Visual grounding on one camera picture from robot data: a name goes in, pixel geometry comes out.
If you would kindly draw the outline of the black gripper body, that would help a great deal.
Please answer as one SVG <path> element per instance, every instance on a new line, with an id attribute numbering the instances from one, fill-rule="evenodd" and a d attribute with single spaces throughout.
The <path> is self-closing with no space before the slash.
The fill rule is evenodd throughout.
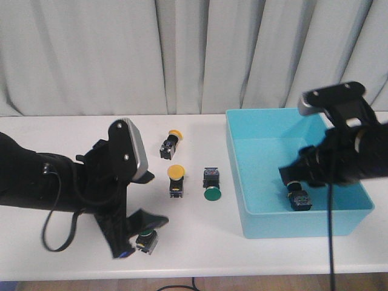
<path id="1" fill-rule="evenodd" d="M 326 184 L 354 184 L 360 181 L 354 165 L 356 135 L 360 127 L 347 131 L 335 128 L 326 130 L 321 143 L 304 148 L 299 153 L 299 162 L 309 166 L 309 179 L 324 181 Z"/>
<path id="2" fill-rule="evenodd" d="M 82 201 L 93 215 L 107 241 L 112 257 L 126 258 L 135 250 L 126 237 L 127 186 L 113 172 L 109 141 L 99 140 L 84 155 L 76 155 L 85 173 Z"/>

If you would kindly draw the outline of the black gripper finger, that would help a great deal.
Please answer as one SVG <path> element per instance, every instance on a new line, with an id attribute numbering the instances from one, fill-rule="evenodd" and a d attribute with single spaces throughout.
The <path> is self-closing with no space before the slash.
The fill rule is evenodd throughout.
<path id="1" fill-rule="evenodd" d="M 307 184 L 310 186 L 310 187 L 325 187 L 326 186 L 326 183 L 324 181 L 317 181 L 317 180 L 307 180 Z"/>
<path id="2" fill-rule="evenodd" d="M 307 164 L 290 164 L 280 167 L 279 174 L 284 185 L 295 181 L 307 181 L 309 179 L 309 166 Z"/>
<path id="3" fill-rule="evenodd" d="M 155 178 L 154 174 L 150 171 L 146 171 L 140 178 L 132 179 L 131 183 L 135 184 L 147 184 Z"/>
<path id="4" fill-rule="evenodd" d="M 130 239 L 141 233 L 163 227 L 169 222 L 168 217 L 137 210 L 126 218 L 126 237 Z"/>

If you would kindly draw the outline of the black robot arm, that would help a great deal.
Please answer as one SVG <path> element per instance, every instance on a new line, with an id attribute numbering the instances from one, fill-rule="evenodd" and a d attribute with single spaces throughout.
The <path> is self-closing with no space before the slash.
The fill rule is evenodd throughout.
<path id="1" fill-rule="evenodd" d="M 63 245 L 52 248 L 47 241 L 45 220 L 41 241 L 50 252 L 61 252 L 73 241 L 77 220 L 92 214 L 114 258 L 126 258 L 135 250 L 129 239 L 168 223 L 166 216 L 142 209 L 130 216 L 127 186 L 153 179 L 137 166 L 135 145 L 128 133 L 109 133 L 77 161 L 53 153 L 37 153 L 1 134 L 1 205 L 28 209 L 71 212 L 70 233 Z"/>
<path id="2" fill-rule="evenodd" d="M 386 177 L 387 124 L 328 129 L 320 144 L 302 148 L 279 174 L 284 185 L 304 181 L 313 187 Z"/>

